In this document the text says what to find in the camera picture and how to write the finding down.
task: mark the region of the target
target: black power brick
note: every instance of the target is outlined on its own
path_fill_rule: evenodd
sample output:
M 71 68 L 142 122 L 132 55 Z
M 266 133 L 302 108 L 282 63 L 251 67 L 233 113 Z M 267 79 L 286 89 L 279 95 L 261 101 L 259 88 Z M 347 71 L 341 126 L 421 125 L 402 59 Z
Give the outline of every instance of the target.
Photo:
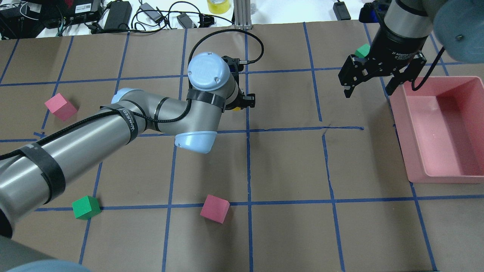
M 104 29 L 128 29 L 129 18 L 133 8 L 128 1 L 113 1 L 108 4 L 109 14 L 107 15 Z
M 351 16 L 349 15 L 348 9 L 346 8 L 346 4 L 344 2 L 338 1 L 334 3 L 333 11 L 338 21 L 351 20 Z
M 196 29 L 197 25 L 185 12 L 177 16 L 177 20 L 184 29 Z
M 142 4 L 139 6 L 139 9 L 144 11 L 144 13 L 155 23 L 161 22 L 161 20 L 164 18 L 159 12 L 153 11 L 154 9 L 148 3 Z

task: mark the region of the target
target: pink plastic bin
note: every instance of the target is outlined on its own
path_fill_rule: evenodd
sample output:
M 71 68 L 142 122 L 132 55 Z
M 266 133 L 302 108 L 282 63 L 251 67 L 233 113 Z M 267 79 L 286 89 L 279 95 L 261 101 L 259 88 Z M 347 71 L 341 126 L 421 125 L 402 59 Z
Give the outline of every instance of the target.
M 484 182 L 484 85 L 480 78 L 430 77 L 418 91 L 406 82 L 390 102 L 411 182 Z

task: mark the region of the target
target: black velcro strap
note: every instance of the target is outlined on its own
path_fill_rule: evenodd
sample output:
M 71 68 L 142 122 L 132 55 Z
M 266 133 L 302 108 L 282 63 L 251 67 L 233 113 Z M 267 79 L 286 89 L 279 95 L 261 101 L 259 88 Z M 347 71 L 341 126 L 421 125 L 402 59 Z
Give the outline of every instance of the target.
M 186 99 L 202 101 L 225 110 L 225 98 L 220 95 L 213 94 L 211 92 L 199 91 L 195 89 L 188 89 L 188 95 Z
M 49 153 L 47 153 L 38 143 L 28 144 L 21 147 L 19 150 L 42 171 L 42 177 L 47 182 L 50 190 L 49 199 L 47 199 L 45 204 L 64 192 L 64 173 L 59 164 Z
M 110 110 L 119 112 L 121 117 L 123 117 L 124 121 L 128 125 L 129 131 L 131 133 L 131 137 L 128 143 L 131 143 L 138 136 L 138 124 L 136 123 L 135 115 L 133 114 L 132 111 L 116 103 L 110 104 L 110 105 L 104 105 L 104 106 L 101 106 L 100 108 L 101 109 L 108 108 Z

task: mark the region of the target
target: pink cube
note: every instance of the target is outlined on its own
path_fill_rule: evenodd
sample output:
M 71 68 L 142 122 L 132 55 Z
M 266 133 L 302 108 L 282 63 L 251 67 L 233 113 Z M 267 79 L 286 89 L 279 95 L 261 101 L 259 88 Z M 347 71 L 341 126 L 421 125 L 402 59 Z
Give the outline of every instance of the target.
M 222 224 L 229 206 L 230 203 L 227 200 L 208 195 L 200 215 Z
M 62 121 L 69 119 L 77 112 L 77 109 L 71 104 L 71 102 L 65 99 L 60 93 L 54 95 L 54 97 L 47 100 L 44 104 L 52 114 Z

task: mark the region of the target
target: green cube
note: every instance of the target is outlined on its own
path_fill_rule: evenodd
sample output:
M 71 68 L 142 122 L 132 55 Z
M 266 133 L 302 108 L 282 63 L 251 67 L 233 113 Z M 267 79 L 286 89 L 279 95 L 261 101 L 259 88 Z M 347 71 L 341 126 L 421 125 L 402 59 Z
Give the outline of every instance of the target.
M 101 213 L 99 202 L 92 196 L 85 196 L 72 202 L 72 209 L 74 210 L 74 216 L 82 220 L 88 220 Z
M 364 44 L 355 51 L 355 55 L 358 58 L 364 58 L 364 57 L 368 56 L 368 53 L 370 53 L 370 45 L 369 44 Z

